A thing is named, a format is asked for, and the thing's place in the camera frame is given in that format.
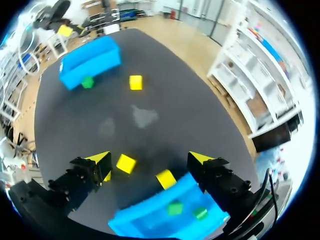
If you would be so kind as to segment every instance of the green cube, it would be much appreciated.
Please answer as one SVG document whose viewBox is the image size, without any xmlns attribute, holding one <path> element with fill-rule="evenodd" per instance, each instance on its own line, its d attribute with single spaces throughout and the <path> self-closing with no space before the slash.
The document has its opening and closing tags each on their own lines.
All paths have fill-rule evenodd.
<svg viewBox="0 0 320 240">
<path fill-rule="evenodd" d="M 184 206 L 181 202 L 173 201 L 167 206 L 166 210 L 170 216 L 174 216 L 181 214 L 183 208 Z"/>
<path fill-rule="evenodd" d="M 203 206 L 198 207 L 197 209 L 193 210 L 193 215 L 198 219 L 199 221 L 205 219 L 208 216 L 208 211 Z"/>
<path fill-rule="evenodd" d="M 95 83 L 95 81 L 92 76 L 86 76 L 86 77 L 84 77 L 81 84 L 84 89 L 90 89 L 93 87 L 94 83 Z"/>
</svg>

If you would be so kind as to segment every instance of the gray mat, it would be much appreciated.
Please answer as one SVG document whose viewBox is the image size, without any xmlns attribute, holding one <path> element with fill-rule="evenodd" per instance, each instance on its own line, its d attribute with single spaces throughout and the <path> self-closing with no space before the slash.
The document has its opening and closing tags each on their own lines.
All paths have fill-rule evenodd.
<svg viewBox="0 0 320 240">
<path fill-rule="evenodd" d="M 187 172 L 189 151 L 223 157 L 258 189 L 245 142 L 210 88 L 165 46 L 137 29 L 110 35 L 122 65 L 95 78 L 92 89 L 68 91 L 60 62 L 42 75 L 35 110 L 35 141 L 44 182 L 56 179 L 75 157 L 111 151 L 114 173 L 69 217 L 113 233 L 107 223 L 125 208 L 162 190 L 155 175 Z M 143 76 L 143 90 L 129 88 L 129 75 Z M 136 159 L 128 177 L 116 168 L 120 154 Z"/>
</svg>

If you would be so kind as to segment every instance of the brown box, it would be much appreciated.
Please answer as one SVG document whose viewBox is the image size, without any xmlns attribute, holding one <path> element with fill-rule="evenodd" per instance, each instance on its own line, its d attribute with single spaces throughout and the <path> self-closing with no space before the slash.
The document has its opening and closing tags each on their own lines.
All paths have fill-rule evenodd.
<svg viewBox="0 0 320 240">
<path fill-rule="evenodd" d="M 86 1 L 82 4 L 82 8 L 88 10 L 89 16 L 93 16 L 104 12 L 104 8 L 102 7 L 100 0 Z"/>
<path fill-rule="evenodd" d="M 109 3 L 110 3 L 111 9 L 117 8 L 117 3 L 115 0 L 109 0 Z M 82 8 L 88 10 L 89 16 L 93 16 L 93 15 L 104 12 L 104 8 L 103 8 L 101 0 L 86 1 L 85 3 L 82 4 Z"/>
<path fill-rule="evenodd" d="M 255 118 L 259 118 L 261 115 L 268 111 L 267 105 L 265 104 L 258 91 L 255 92 L 254 98 L 249 99 L 246 104 Z"/>
</svg>

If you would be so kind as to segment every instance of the blue plastic box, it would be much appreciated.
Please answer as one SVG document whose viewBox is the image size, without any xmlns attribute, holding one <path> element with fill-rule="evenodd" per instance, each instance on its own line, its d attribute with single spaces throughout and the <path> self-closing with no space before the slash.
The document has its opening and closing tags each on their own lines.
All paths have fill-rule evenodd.
<svg viewBox="0 0 320 240">
<path fill-rule="evenodd" d="M 169 215 L 168 204 L 177 200 L 183 204 L 182 213 Z M 203 220 L 193 215 L 199 207 L 208 212 Z M 228 216 L 208 193 L 200 191 L 197 182 L 187 173 L 169 189 L 118 211 L 108 225 L 123 237 L 201 240 L 213 233 Z"/>
<path fill-rule="evenodd" d="M 61 60 L 59 79 L 69 89 L 80 85 L 86 76 L 94 77 L 121 64 L 120 49 L 109 36 L 93 40 Z"/>
</svg>

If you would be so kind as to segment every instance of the yellow cube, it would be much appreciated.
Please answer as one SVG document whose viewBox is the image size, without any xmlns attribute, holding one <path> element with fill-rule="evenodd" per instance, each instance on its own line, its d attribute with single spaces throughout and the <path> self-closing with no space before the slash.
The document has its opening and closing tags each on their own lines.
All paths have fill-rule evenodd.
<svg viewBox="0 0 320 240">
<path fill-rule="evenodd" d="M 130 174 L 136 165 L 136 160 L 128 157 L 124 154 L 121 154 L 119 161 L 116 164 L 116 167 L 127 174 Z"/>
<path fill-rule="evenodd" d="M 142 90 L 142 76 L 141 75 L 131 75 L 129 78 L 130 89 L 131 90 Z"/>
<path fill-rule="evenodd" d="M 73 29 L 67 25 L 61 25 L 61 27 L 58 30 L 58 34 L 61 34 L 65 37 L 69 37 L 73 32 Z"/>
<path fill-rule="evenodd" d="M 172 175 L 172 173 L 166 169 L 163 172 L 156 175 L 156 178 L 160 182 L 163 189 L 168 189 L 171 186 L 175 185 L 177 183 L 175 177 Z"/>
</svg>

